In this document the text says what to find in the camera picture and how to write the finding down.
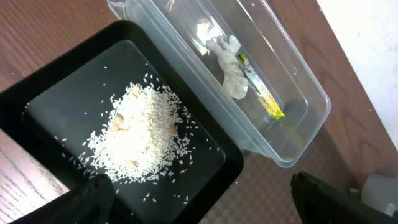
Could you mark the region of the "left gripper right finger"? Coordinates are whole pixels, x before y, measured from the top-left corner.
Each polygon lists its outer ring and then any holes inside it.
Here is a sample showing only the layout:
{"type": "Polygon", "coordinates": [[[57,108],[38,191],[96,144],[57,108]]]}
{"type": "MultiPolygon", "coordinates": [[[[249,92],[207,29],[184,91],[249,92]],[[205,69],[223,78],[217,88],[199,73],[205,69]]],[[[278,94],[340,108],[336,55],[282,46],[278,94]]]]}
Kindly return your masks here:
{"type": "Polygon", "coordinates": [[[397,224],[397,219],[300,171],[290,181],[295,208],[303,224],[397,224]]]}

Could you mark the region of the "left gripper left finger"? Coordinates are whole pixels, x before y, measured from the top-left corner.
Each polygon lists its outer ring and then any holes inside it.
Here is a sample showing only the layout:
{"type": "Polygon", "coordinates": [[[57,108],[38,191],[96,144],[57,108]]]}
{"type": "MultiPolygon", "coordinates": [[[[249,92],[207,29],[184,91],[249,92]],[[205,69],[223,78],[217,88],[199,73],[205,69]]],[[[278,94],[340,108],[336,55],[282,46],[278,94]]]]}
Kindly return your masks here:
{"type": "Polygon", "coordinates": [[[112,181],[107,175],[100,174],[11,223],[105,224],[113,200],[112,181]]]}

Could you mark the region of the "cooked rice pile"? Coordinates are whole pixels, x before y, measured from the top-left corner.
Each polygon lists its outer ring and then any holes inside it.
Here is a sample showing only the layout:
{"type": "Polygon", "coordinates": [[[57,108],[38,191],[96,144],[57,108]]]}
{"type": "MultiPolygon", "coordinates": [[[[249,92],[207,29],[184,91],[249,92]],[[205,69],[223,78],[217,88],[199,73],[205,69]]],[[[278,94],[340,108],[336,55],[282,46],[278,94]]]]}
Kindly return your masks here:
{"type": "Polygon", "coordinates": [[[69,147],[70,160],[90,177],[106,174],[118,187],[149,185],[145,202],[187,205],[223,164],[224,155],[181,99],[146,65],[127,73],[120,95],[100,117],[77,112],[65,127],[51,125],[54,140],[69,147]]]}

